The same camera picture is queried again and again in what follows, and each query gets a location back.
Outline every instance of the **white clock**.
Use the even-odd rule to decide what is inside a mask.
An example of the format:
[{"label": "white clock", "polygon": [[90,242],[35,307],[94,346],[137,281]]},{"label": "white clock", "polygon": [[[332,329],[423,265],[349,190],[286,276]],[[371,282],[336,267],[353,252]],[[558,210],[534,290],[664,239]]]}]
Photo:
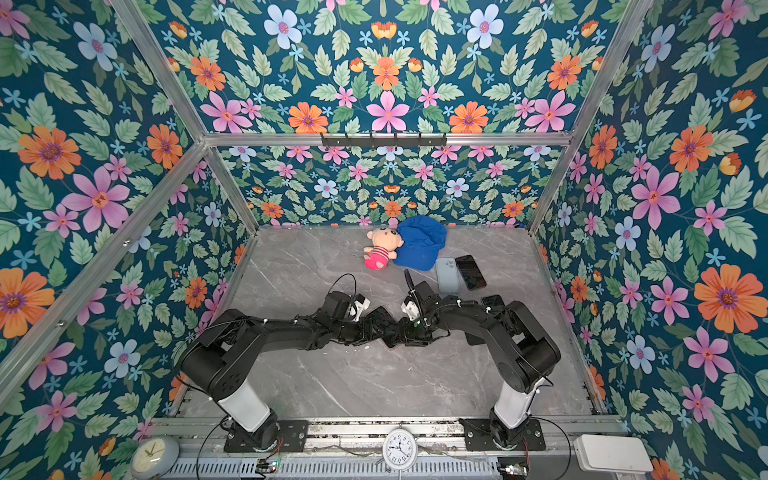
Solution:
[{"label": "white clock", "polygon": [[131,459],[131,474],[137,480],[164,475],[179,457],[179,443],[171,437],[155,437],[143,442]]},{"label": "white clock", "polygon": [[419,447],[411,432],[394,429],[384,440],[384,462],[393,470],[407,470],[416,463]]}]

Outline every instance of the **stuffed bear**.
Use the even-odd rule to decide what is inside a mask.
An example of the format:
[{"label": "stuffed bear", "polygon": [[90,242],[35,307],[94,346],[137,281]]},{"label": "stuffed bear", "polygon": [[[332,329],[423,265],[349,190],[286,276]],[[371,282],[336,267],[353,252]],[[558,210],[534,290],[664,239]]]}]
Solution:
[{"label": "stuffed bear", "polygon": [[397,258],[396,248],[405,243],[397,230],[381,227],[368,232],[368,238],[373,241],[373,247],[363,249],[366,255],[366,266],[371,270],[383,270],[391,259]]}]

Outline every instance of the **flower center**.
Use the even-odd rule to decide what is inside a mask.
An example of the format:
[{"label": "flower center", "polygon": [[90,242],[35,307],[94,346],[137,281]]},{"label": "flower center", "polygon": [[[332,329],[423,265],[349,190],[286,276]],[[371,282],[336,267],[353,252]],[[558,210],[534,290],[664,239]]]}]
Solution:
[{"label": "flower center", "polygon": [[40,149],[40,156],[48,162],[54,162],[61,157],[61,147],[57,144],[48,144]]},{"label": "flower center", "polygon": [[10,293],[0,300],[0,311],[15,313],[15,311],[27,304],[27,299],[20,293]]},{"label": "flower center", "polygon": [[109,197],[105,192],[99,192],[91,199],[91,203],[96,208],[104,208],[109,203]]},{"label": "flower center", "polygon": [[717,300],[728,310],[733,310],[739,305],[739,296],[730,288],[717,292]]}]

